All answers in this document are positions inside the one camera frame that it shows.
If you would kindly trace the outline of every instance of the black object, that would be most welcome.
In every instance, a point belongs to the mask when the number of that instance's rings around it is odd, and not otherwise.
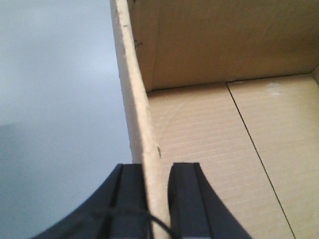
[[[181,239],[252,239],[211,188],[199,163],[174,163],[168,204],[172,230]]]
[[[33,239],[146,239],[150,232],[140,164],[118,164],[74,212]]]

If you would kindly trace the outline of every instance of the gray wall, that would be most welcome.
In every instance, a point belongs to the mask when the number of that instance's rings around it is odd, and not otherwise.
[[[107,0],[0,0],[0,238],[26,239],[131,162]]]

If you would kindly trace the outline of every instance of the corrugated cardboard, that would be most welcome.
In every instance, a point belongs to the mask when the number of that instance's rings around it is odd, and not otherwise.
[[[229,88],[296,238],[319,238],[318,84],[300,75]]]
[[[317,66],[317,68],[312,72],[312,75],[314,76],[314,79],[319,84],[319,66]]]
[[[150,212],[169,225],[168,205],[149,103],[136,59],[126,0],[112,0],[112,21],[133,162],[142,163]],[[156,225],[156,238],[166,234]]]
[[[137,0],[130,14],[147,91],[305,74],[319,63],[317,0]]]
[[[164,181],[173,162],[199,162],[253,238],[293,235],[225,83],[148,94]]]
[[[170,166],[200,162],[253,238],[318,238],[319,1],[111,7],[132,156],[143,164],[150,212],[169,224]],[[294,74],[309,75],[226,83]],[[150,115],[146,91],[217,81],[224,83],[150,92]],[[166,237],[155,227],[155,239]]]

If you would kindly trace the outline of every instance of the cardboard wall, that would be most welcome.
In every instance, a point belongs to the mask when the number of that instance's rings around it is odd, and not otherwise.
[[[317,0],[129,0],[147,91],[310,73]]]
[[[314,76],[314,79],[319,84],[319,66],[317,66],[317,68],[313,71],[312,75]]]
[[[119,75],[133,162],[142,163],[150,212],[169,225],[167,195],[162,180],[158,145],[153,133],[149,103],[139,70],[126,0],[111,0]],[[167,235],[154,226],[156,238]]]

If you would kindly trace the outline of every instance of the black cable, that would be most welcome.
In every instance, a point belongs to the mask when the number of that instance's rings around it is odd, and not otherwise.
[[[163,221],[161,221],[159,218],[153,216],[146,210],[138,209],[138,208],[106,208],[106,209],[100,209],[96,212],[93,212],[92,214],[95,217],[105,216],[105,213],[112,216],[144,216],[149,221],[153,221],[157,223],[165,232],[167,232],[172,239],[179,239],[179,237],[173,232],[172,229],[170,229]]]

